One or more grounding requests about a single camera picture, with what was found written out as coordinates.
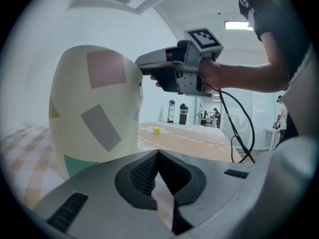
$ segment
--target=large egg-shaped object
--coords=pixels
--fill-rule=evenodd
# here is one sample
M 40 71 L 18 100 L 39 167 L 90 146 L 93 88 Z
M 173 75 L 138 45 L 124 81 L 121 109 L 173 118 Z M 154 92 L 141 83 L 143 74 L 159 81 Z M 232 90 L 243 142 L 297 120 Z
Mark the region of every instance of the large egg-shaped object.
M 52 146 L 62 176 L 137 152 L 143 75 L 122 54 L 81 45 L 57 65 L 49 101 Z

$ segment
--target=ceiling light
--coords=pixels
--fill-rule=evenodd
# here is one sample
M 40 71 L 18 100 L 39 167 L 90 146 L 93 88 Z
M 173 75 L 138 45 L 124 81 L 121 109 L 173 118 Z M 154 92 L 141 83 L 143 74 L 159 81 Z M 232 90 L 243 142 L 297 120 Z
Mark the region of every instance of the ceiling light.
M 226 29 L 241 29 L 241 30 L 253 30 L 252 27 L 248 27 L 248 22 L 242 21 L 225 21 Z

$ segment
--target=yellow cube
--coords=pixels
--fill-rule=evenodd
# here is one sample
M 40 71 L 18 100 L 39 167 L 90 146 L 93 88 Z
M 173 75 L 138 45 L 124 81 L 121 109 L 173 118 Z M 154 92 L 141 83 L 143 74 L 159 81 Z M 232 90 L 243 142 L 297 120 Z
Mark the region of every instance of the yellow cube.
M 154 127 L 153 134 L 159 134 L 160 133 L 160 128 L 159 127 Z

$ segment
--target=pink patch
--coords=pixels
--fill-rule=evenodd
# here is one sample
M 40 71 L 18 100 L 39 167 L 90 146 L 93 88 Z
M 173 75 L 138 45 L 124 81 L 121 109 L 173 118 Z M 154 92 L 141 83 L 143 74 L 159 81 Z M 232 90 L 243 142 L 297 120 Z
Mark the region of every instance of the pink patch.
M 86 54 L 91 88 L 126 83 L 123 56 L 113 50 Z

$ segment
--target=person's hand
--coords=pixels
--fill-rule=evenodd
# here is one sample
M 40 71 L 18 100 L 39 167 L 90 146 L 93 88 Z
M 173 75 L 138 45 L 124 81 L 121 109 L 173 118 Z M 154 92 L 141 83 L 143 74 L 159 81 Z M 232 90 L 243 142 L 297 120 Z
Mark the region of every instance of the person's hand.
M 198 74 L 202 77 L 203 82 L 212 85 L 216 89 L 220 89 L 220 77 L 219 77 L 220 66 L 218 63 L 212 61 L 209 58 L 202 58 L 199 63 Z M 156 78 L 152 75 L 151 80 L 156 81 Z M 203 86 L 204 92 L 211 92 L 212 89 L 208 86 Z

